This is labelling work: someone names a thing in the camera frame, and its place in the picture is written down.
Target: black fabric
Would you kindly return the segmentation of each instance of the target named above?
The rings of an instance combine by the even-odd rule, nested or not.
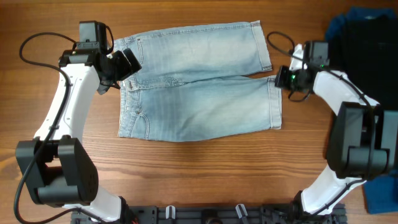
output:
[[[330,42],[330,66],[385,110],[398,110],[398,20],[347,21]]]

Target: light blue denim shorts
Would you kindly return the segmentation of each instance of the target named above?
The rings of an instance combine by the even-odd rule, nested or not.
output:
[[[259,21],[155,30],[118,39],[142,69],[121,82],[119,136],[199,141],[282,124],[281,92]]]

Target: shorts pocket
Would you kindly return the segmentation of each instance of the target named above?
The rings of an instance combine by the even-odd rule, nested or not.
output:
[[[148,117],[140,108],[128,109],[120,125],[119,137],[149,139]]]
[[[140,63],[140,65],[142,65],[142,63],[144,62],[144,53],[142,52],[141,39],[139,37],[136,39],[127,37],[125,39],[122,39],[122,42],[123,42],[123,50],[127,48],[131,49],[134,56],[136,56],[138,62]]]

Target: blue fabric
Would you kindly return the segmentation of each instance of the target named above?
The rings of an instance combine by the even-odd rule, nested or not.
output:
[[[119,136],[199,141],[281,127],[281,91],[260,22],[178,27],[115,41],[142,69],[121,82]]]
[[[336,35],[341,34],[341,28],[346,21],[361,21],[366,19],[375,19],[379,16],[387,16],[395,19],[396,15],[392,9],[368,9],[364,7],[352,7],[347,14],[340,14],[333,18],[329,24],[329,28],[325,33],[325,40],[331,40]]]
[[[397,177],[377,177],[364,184],[364,191],[370,214],[398,211]]]

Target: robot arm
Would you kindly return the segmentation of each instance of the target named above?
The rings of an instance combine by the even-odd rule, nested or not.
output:
[[[309,50],[302,50],[302,46],[299,44],[295,47],[293,55],[298,58],[304,58],[306,52],[306,59],[308,61],[315,57],[322,58],[323,54],[326,57],[324,57],[323,62],[320,62],[319,65],[328,63],[329,59],[327,57],[327,49],[326,54],[325,51],[322,52],[322,50],[319,49],[324,48],[325,43],[316,45],[310,42],[308,45],[309,47],[306,47],[312,48],[311,50],[313,52],[321,53],[319,53],[319,55],[309,54]],[[297,71],[307,69],[309,70],[306,64],[303,66],[303,62],[301,60],[292,58],[289,67],[289,70],[292,72],[290,78],[293,76],[296,78],[295,76],[302,75],[303,73]],[[333,72],[350,82],[347,74],[344,72]],[[286,68],[285,70],[281,68],[279,78],[284,75],[286,77],[286,74],[288,73],[289,72],[286,71]],[[295,212],[295,214],[291,214],[295,218],[304,217],[305,214],[307,214],[307,216],[330,214],[333,207],[345,195],[355,187],[366,182],[366,179],[363,177],[366,172],[365,168],[368,164],[367,155],[369,154],[369,147],[364,146],[361,136],[364,136],[370,129],[366,130],[367,125],[363,122],[364,114],[366,113],[366,108],[364,107],[365,102],[360,99],[358,94],[347,83],[341,81],[339,78],[334,77],[325,71],[316,71],[313,73],[316,73],[316,75],[312,84],[312,91],[326,101],[336,115],[336,119],[329,139],[327,154],[328,165],[310,187],[306,188],[302,192],[300,191],[296,195],[294,204],[297,208],[294,210],[297,212]],[[279,84],[287,83],[282,81],[283,80],[280,80]],[[306,85],[303,85],[301,88],[298,87],[299,90],[303,90],[304,88],[306,88]],[[364,97],[373,107],[376,107],[379,104],[376,100],[366,95]],[[376,116],[378,118],[382,117],[384,121],[382,123],[380,119],[378,124],[382,131],[379,131],[378,129],[378,132],[373,134],[375,134],[384,143],[388,142],[388,139],[392,139],[391,142],[394,142],[394,139],[396,141],[398,130],[397,112],[383,111],[382,113],[376,114]],[[394,164],[395,147],[395,144],[391,143],[388,146],[387,144],[379,146],[379,150],[375,150],[375,155],[377,154],[377,156],[376,159],[373,160],[372,167],[376,175],[388,173],[388,171],[392,169]]]
[[[77,49],[66,50],[59,66],[67,74],[70,89],[67,103],[56,130],[46,143],[26,180],[30,197],[36,204],[80,208],[102,222],[132,223],[134,214],[126,201],[110,194],[98,184],[98,172],[81,145],[88,110],[96,91],[105,93],[110,84],[123,80],[141,69],[130,50],[107,56],[106,26],[100,22],[80,23]],[[18,143],[16,157],[26,172],[38,147],[49,134],[65,94],[65,77],[60,73],[58,88],[48,115],[35,133],[34,140]],[[47,167],[54,157],[60,167]]]

